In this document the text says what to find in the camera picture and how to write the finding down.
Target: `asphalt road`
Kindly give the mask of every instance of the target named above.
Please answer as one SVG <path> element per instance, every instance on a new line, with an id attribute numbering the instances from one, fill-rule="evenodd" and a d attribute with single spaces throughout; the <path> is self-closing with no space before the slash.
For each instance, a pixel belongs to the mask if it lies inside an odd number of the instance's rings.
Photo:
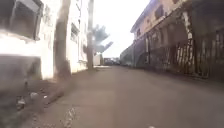
<path id="1" fill-rule="evenodd" d="M 123 67 L 71 79 L 74 88 L 66 96 L 22 127 L 224 127 L 224 89 L 218 83 Z"/>

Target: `roof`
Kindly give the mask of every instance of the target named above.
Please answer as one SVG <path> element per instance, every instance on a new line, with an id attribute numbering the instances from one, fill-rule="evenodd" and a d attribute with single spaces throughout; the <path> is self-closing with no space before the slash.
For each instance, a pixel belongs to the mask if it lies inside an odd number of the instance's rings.
<path id="1" fill-rule="evenodd" d="M 153 3 L 158 0 L 150 0 L 149 4 L 145 7 L 144 11 L 141 13 L 141 15 L 136 20 L 135 24 L 131 28 L 131 33 L 135 31 L 135 29 L 140 25 L 141 21 L 145 18 L 145 16 L 149 13 L 151 6 Z"/>

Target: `utility pole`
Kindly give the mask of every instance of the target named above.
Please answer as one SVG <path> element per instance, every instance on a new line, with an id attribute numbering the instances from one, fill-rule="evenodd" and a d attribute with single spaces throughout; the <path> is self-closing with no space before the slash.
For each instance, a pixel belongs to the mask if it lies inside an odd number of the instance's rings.
<path id="1" fill-rule="evenodd" d="M 88 13 L 89 13 L 89 19 L 88 19 L 88 45 L 87 45 L 87 67 L 89 70 L 93 69 L 93 10 L 94 10 L 94 0 L 89 0 L 88 5 Z"/>

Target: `building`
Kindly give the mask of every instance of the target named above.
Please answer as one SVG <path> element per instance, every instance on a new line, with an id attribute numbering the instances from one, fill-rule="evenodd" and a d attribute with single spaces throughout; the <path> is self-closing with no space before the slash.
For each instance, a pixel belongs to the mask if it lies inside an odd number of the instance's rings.
<path id="1" fill-rule="evenodd" d="M 88 0 L 1 0 L 0 79 L 86 69 Z"/>
<path id="2" fill-rule="evenodd" d="M 224 73 L 223 0 L 151 0 L 133 25 L 136 67 L 201 77 Z"/>

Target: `metal fence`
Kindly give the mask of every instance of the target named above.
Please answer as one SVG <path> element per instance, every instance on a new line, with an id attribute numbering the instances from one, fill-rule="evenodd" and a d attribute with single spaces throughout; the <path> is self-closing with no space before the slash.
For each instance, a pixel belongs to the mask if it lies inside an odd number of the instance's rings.
<path id="1" fill-rule="evenodd" d="M 224 74 L 224 29 L 151 50 L 149 67 L 208 78 Z"/>

